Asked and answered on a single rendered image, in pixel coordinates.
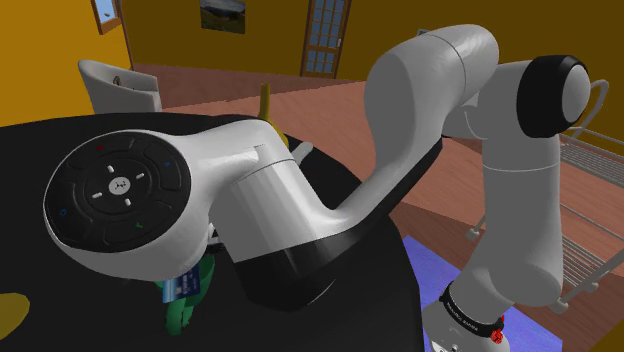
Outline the blue card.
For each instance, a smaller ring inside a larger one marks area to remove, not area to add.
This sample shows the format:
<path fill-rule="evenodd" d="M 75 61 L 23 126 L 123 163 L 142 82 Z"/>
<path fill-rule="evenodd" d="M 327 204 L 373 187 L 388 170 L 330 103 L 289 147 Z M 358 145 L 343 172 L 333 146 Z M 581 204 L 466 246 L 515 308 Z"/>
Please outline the blue card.
<path fill-rule="evenodd" d="M 199 294 L 201 279 L 199 265 L 195 265 L 185 274 L 162 282 L 162 302 L 170 303 L 182 298 Z"/>

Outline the green figure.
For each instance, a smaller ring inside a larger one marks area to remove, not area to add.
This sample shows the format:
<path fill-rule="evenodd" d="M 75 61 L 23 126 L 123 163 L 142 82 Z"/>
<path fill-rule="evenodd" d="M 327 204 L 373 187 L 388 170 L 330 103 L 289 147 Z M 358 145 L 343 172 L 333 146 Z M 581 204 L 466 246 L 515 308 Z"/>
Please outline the green figure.
<path fill-rule="evenodd" d="M 199 265 L 200 269 L 200 293 L 170 303 L 164 303 L 167 305 L 165 327 L 170 335 L 180 335 L 183 329 L 188 326 L 194 307 L 203 300 L 211 284 L 215 267 L 214 257 L 212 255 L 205 255 L 196 265 Z M 156 283 L 161 295 L 162 282 L 163 281 Z"/>

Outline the white cylindrical thing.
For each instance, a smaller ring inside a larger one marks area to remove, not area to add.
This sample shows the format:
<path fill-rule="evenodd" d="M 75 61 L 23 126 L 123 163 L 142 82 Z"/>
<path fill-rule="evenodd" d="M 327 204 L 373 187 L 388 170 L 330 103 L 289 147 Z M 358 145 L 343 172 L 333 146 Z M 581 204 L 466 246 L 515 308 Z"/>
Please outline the white cylindrical thing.
<path fill-rule="evenodd" d="M 302 161 L 313 151 L 313 149 L 314 146 L 310 142 L 301 142 L 291 151 L 293 160 L 297 165 L 300 165 Z"/>

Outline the olive yellow bottle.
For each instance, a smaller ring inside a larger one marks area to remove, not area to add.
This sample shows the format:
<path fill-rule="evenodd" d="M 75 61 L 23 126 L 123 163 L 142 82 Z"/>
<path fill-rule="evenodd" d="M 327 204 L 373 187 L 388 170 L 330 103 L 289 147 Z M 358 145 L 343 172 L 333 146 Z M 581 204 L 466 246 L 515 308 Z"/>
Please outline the olive yellow bottle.
<path fill-rule="evenodd" d="M 257 117 L 268 122 L 274 128 L 275 132 L 279 135 L 286 148 L 289 148 L 289 141 L 287 137 L 278 128 L 278 126 L 270 116 L 270 94 L 270 85 L 268 83 L 263 83 L 260 87 L 260 107 Z"/>

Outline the black round table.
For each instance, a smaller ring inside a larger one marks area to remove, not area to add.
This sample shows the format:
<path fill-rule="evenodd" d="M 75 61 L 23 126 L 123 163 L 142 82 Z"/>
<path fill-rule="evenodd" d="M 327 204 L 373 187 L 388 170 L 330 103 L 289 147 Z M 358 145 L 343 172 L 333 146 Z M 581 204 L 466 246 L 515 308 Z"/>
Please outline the black round table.
<path fill-rule="evenodd" d="M 207 294 L 178 336 L 166 330 L 155 284 L 88 270 L 53 243 L 44 191 L 76 146 L 121 129 L 185 135 L 227 122 L 225 115 L 144 113 L 0 127 L 0 293 L 30 303 L 0 352 L 424 352 L 418 283 L 390 219 L 358 244 L 324 295 L 291 313 L 249 302 L 231 258 L 218 253 Z"/>

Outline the yellow flat disc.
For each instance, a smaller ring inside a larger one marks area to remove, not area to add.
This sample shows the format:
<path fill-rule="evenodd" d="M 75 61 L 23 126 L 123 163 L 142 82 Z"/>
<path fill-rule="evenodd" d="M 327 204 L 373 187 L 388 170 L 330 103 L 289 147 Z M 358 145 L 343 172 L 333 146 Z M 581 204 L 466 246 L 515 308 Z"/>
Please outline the yellow flat disc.
<path fill-rule="evenodd" d="M 30 310 L 29 299 L 19 293 L 0 293 L 0 340 L 6 338 L 25 319 Z"/>

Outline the blue robot stand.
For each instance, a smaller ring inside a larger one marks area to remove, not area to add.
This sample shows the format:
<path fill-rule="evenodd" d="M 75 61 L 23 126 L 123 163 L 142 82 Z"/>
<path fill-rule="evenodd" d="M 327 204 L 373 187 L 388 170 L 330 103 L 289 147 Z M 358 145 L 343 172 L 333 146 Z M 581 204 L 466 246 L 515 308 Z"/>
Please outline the blue robot stand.
<path fill-rule="evenodd" d="M 403 244 L 420 287 L 421 307 L 437 299 L 460 270 L 411 237 Z M 505 314 L 511 352 L 562 352 L 563 342 L 515 307 Z"/>

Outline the wooden door with glass panes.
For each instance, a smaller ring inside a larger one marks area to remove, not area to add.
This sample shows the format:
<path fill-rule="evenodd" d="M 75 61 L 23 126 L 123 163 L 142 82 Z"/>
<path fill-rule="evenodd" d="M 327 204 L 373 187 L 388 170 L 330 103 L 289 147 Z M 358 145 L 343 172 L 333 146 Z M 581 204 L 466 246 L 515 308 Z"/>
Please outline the wooden door with glass panes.
<path fill-rule="evenodd" d="M 300 75 L 335 79 L 352 0 L 309 0 Z"/>

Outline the wooden framed window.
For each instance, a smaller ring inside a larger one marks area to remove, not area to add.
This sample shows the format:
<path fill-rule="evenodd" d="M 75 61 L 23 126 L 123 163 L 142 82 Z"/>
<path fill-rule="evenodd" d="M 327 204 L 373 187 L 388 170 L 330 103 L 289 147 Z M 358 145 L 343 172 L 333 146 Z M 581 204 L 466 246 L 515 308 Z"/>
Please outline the wooden framed window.
<path fill-rule="evenodd" d="M 118 0 L 90 0 L 96 26 L 100 35 L 104 35 L 122 23 Z"/>

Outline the landscape wall picture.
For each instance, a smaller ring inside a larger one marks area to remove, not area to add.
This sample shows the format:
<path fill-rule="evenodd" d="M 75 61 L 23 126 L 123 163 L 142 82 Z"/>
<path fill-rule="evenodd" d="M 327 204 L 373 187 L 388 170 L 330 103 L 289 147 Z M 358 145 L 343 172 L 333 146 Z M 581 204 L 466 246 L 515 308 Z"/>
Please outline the landscape wall picture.
<path fill-rule="evenodd" d="M 201 27 L 205 30 L 244 34 L 246 3 L 240 0 L 199 0 Z"/>

